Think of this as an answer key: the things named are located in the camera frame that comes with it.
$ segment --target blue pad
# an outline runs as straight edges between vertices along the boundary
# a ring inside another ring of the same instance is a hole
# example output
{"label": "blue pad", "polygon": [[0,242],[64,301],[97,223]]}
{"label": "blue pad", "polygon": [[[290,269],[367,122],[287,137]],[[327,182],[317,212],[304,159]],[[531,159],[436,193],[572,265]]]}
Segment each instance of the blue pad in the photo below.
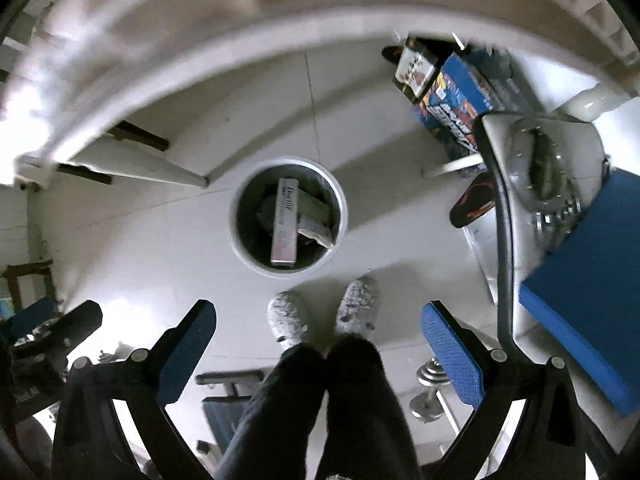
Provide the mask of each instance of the blue pad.
{"label": "blue pad", "polygon": [[162,340],[174,336],[169,355],[158,377],[156,401],[160,406],[176,402],[195,370],[209,341],[216,331],[216,308],[207,300],[198,300],[180,324],[165,332],[152,349],[162,346]]}
{"label": "blue pad", "polygon": [[57,307],[58,302],[53,298],[41,298],[0,323],[0,333],[10,341],[25,337],[33,332],[33,329],[38,325],[51,319],[56,313]]}
{"label": "blue pad", "polygon": [[620,415],[640,406],[640,178],[614,171],[575,231],[520,286],[520,303]]}
{"label": "blue pad", "polygon": [[422,333],[447,373],[458,397],[477,409],[484,398],[482,370],[433,303],[422,310]]}

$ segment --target white wall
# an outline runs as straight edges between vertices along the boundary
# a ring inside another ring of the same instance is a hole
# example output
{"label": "white wall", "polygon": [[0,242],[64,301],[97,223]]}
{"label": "white wall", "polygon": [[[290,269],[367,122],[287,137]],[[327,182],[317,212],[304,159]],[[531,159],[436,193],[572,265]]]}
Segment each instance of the white wall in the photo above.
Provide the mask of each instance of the white wall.
{"label": "white wall", "polygon": [[[29,262],[27,237],[27,192],[18,187],[0,186],[0,272],[7,265]],[[28,290],[24,291],[23,303],[31,304]],[[0,280],[0,296],[8,297],[6,280]]]}
{"label": "white wall", "polygon": [[[536,97],[547,112],[598,82],[548,59],[512,52]],[[640,97],[602,114],[593,121],[611,165],[640,174]]]}

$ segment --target leg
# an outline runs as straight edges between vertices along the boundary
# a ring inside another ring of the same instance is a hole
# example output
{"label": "leg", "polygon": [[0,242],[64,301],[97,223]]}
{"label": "leg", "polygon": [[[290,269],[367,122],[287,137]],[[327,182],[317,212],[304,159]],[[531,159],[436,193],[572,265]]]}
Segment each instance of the leg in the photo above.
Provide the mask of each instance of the leg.
{"label": "leg", "polygon": [[377,289],[374,282],[359,282],[351,283],[340,306],[340,336],[327,357],[328,437],[316,478],[418,480],[422,475],[404,413],[380,354],[362,336],[373,329]]}
{"label": "leg", "polygon": [[300,298],[279,295],[268,317],[286,351],[242,416],[216,480],[306,478],[306,447],[324,395],[326,364],[309,344]]}

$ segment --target foot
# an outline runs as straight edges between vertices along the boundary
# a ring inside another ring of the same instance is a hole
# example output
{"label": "foot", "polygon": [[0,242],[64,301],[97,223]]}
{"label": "foot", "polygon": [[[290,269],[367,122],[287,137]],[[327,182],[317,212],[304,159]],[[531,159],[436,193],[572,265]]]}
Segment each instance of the foot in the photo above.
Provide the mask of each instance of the foot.
{"label": "foot", "polygon": [[379,309],[380,290],[376,280],[362,277],[351,282],[338,308],[336,333],[355,333],[366,337],[375,329]]}
{"label": "foot", "polygon": [[267,320],[285,350],[300,343],[312,343],[309,312],[295,292],[288,290],[273,298],[267,307]]}

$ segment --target white pipe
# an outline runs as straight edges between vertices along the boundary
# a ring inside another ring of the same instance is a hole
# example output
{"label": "white pipe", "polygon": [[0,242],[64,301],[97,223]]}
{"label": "white pipe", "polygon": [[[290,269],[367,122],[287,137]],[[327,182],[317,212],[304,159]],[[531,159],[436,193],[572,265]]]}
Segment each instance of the white pipe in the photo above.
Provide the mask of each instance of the white pipe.
{"label": "white pipe", "polygon": [[447,399],[444,398],[444,395],[439,389],[436,390],[436,397],[440,401],[442,409],[444,410],[444,414],[447,416],[447,419],[449,419],[449,424],[453,428],[454,433],[456,434],[456,436],[458,436],[460,434],[460,424],[456,419],[456,416],[451,411],[451,407],[449,406]]}
{"label": "white pipe", "polygon": [[434,176],[452,173],[453,171],[463,170],[464,168],[470,168],[471,166],[477,166],[478,164],[482,164],[482,155],[480,155],[480,153],[474,153],[473,155],[452,160],[451,162],[438,166],[431,171],[422,170],[422,178],[433,178]]}
{"label": "white pipe", "polygon": [[593,88],[576,94],[555,111],[591,123],[604,112],[615,110],[630,99],[628,94],[598,83]]}
{"label": "white pipe", "polygon": [[100,173],[185,186],[207,187],[209,185],[206,177],[111,137],[98,137],[71,162]]}

